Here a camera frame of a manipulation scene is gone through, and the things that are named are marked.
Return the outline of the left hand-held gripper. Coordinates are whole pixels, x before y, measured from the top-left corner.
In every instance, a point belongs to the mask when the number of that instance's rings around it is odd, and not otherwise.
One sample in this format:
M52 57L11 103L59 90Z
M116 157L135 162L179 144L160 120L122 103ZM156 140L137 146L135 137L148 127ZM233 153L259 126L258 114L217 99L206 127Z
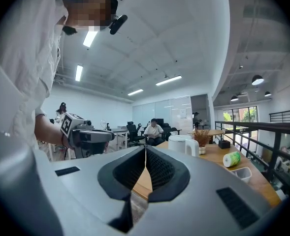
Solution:
M104 153L105 145L115 138L113 132L97 130L90 120L69 112L64 116L61 131L73 147L77 159Z

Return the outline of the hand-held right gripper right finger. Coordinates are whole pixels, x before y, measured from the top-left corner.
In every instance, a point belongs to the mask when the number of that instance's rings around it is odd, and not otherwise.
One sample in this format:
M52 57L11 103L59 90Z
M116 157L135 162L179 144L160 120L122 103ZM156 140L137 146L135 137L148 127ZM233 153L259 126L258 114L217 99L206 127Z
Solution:
M152 193L146 236L255 236L269 202L228 168L204 158L146 148Z

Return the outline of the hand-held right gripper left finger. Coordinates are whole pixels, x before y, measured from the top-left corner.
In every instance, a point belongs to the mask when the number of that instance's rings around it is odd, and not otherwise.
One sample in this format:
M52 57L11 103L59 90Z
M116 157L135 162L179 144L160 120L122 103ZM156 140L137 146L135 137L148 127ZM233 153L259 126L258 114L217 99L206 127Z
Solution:
M146 236L145 220L132 220L131 191L145 166L145 148L50 162L34 152L49 213L44 236Z

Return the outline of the white electric kettle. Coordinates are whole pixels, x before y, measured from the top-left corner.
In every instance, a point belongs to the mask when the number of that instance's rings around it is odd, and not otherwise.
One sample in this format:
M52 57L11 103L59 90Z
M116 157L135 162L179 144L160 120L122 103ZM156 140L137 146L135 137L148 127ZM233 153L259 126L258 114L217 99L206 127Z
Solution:
M168 139L168 149L193 157L199 156L199 143L189 135L172 135Z

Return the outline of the person's left forearm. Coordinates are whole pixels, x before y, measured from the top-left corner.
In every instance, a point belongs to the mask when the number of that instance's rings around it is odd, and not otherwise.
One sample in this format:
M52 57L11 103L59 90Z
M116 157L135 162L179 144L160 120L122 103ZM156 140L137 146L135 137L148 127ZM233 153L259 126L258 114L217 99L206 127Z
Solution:
M64 133L58 126L52 124L45 115L37 115L35 117L34 134L40 141L62 146L61 138ZM65 138L66 147L73 149L66 136Z

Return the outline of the white office desk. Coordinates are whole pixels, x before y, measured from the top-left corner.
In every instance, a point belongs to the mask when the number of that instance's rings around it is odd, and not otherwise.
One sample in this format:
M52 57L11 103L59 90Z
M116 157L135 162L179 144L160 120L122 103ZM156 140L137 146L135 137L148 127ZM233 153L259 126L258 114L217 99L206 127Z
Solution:
M112 132L114 134L114 139L116 148L118 149L126 149L128 148L128 134L129 131L127 129L111 129L110 130L103 130L105 132Z

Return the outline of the black office chair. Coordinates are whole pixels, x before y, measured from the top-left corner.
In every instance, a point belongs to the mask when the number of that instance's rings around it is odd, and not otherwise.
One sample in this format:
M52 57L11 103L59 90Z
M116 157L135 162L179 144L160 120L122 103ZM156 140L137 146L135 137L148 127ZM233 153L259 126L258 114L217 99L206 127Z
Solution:
M172 132L175 132L176 135L180 134L181 129L177 129L175 127L171 127L168 123L163 123L161 125L162 129L163 129L163 138L165 140L168 139L168 137L171 135Z
M127 122L127 129L128 129L128 141L127 145L130 147L140 145L140 141L145 139L145 136L138 135L139 129L142 127L141 123L136 126L133 121Z

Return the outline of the white plastic container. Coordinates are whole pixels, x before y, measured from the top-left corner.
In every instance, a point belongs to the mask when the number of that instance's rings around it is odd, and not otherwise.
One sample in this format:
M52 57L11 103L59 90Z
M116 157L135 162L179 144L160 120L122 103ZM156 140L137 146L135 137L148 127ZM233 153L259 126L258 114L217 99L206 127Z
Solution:
M248 183L252 177L252 172L249 167L239 168L230 172L245 183Z

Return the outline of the green paper roll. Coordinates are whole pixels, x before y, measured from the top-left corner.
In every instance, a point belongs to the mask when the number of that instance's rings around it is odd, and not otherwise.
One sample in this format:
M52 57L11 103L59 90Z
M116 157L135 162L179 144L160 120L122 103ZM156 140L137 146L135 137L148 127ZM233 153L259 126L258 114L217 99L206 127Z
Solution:
M223 165L227 168L238 165L240 161L241 161L241 155L237 151L227 153L223 157Z

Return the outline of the dried plant in white pot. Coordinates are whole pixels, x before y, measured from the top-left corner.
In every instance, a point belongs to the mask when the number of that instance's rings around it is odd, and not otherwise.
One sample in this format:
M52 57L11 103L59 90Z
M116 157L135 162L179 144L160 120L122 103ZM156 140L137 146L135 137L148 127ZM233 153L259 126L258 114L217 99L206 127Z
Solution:
M199 155L206 154L206 145L209 144L210 135L208 130L194 130L190 133L191 137L198 142Z

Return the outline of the large glass window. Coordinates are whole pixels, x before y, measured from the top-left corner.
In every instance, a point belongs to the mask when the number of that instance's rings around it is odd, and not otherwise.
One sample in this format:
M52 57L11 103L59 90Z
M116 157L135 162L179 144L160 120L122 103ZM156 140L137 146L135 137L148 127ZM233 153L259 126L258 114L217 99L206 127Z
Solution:
M223 110L225 121L258 122L257 106Z

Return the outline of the black metal railing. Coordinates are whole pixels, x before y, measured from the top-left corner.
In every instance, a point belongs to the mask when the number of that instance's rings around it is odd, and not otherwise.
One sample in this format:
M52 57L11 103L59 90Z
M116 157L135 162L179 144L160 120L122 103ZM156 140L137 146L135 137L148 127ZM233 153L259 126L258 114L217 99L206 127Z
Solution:
M216 121L215 127L224 132L220 140L228 138L270 183L290 192L290 123Z

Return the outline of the person's white shirt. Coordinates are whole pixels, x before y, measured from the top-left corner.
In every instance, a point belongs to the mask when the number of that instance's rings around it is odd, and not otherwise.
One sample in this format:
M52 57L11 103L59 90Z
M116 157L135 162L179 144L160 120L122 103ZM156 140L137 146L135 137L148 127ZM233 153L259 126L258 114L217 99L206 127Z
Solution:
M16 0L0 22L0 131L38 148L35 119L50 95L68 17L62 0Z

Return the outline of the black balcony railing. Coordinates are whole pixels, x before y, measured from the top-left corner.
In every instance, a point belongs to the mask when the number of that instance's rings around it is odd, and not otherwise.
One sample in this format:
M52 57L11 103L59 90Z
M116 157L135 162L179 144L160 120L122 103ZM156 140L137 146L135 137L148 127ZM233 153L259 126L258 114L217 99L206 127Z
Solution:
M271 123L290 123L290 110L270 113Z

